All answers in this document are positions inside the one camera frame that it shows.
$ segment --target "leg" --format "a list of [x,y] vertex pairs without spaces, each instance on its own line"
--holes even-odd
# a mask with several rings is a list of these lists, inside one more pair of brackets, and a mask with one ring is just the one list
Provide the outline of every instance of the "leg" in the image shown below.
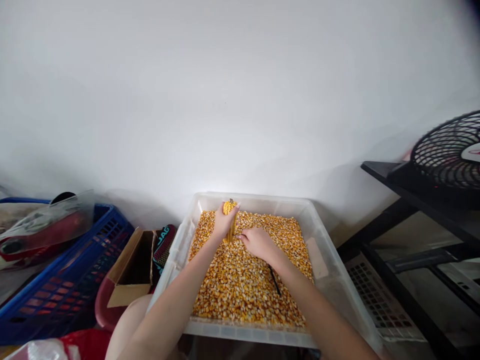
[[119,357],[125,344],[129,342],[144,319],[151,299],[152,295],[139,297],[126,308],[111,335],[105,360],[116,360]]

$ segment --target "cardboard box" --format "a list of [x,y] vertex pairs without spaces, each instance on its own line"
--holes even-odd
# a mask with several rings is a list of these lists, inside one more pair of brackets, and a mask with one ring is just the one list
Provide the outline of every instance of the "cardboard box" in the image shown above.
[[152,258],[155,233],[137,227],[110,270],[115,288],[107,308],[128,306],[150,292],[153,284]]

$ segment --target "electric fan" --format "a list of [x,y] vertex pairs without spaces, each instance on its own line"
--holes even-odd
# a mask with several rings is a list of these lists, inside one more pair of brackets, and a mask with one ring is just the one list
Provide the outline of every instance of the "electric fan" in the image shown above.
[[480,111],[429,131],[388,179],[449,205],[480,209]]

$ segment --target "plastic storage box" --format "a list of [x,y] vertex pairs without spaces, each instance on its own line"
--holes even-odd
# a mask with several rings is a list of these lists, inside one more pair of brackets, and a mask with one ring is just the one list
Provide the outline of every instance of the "plastic storage box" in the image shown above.
[[[378,353],[382,349],[382,342],[375,325],[347,274],[315,207],[306,199],[218,192],[195,194],[187,215],[173,240],[165,269],[155,289],[149,309],[187,265],[190,246],[202,211],[216,210],[222,201],[228,201],[230,198],[241,203],[240,211],[286,218],[294,217],[298,220],[308,248],[315,286]],[[228,321],[191,316],[184,332],[215,338],[316,348],[312,336],[300,329],[295,331],[292,328],[285,328],[284,331],[278,331],[278,328],[273,329],[266,324],[240,322],[237,324],[231,325],[231,322]]]
[[[49,201],[9,197],[0,203]],[[0,346],[93,327],[99,286],[133,231],[114,206],[96,204],[92,228],[0,309]]]

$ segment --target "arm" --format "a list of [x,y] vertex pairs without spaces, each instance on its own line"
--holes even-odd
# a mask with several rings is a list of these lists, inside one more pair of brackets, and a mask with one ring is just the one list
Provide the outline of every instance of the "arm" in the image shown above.
[[223,204],[220,206],[210,238],[161,294],[118,360],[157,360],[170,354],[189,322],[205,274],[238,211],[239,205],[224,215]]
[[292,264],[269,234],[261,228],[247,229],[240,239],[252,255],[265,260],[281,278],[295,300],[313,339],[328,359],[378,359],[372,348],[333,305]]

